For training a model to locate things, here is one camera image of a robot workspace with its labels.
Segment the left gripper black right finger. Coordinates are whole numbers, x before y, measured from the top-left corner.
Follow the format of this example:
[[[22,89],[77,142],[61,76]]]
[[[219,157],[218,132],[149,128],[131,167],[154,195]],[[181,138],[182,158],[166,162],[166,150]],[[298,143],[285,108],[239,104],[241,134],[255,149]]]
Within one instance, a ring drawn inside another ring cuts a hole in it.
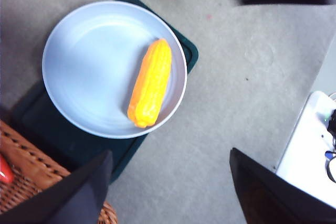
[[[230,170],[247,223],[335,223],[335,208],[289,184],[236,148]]]

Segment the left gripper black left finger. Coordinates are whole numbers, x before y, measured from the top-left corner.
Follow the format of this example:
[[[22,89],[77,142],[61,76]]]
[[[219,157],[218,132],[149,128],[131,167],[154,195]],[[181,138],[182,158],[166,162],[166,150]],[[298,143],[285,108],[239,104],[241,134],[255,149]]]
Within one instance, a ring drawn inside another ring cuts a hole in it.
[[[97,223],[113,157],[104,151],[33,198],[1,215],[1,223]]]

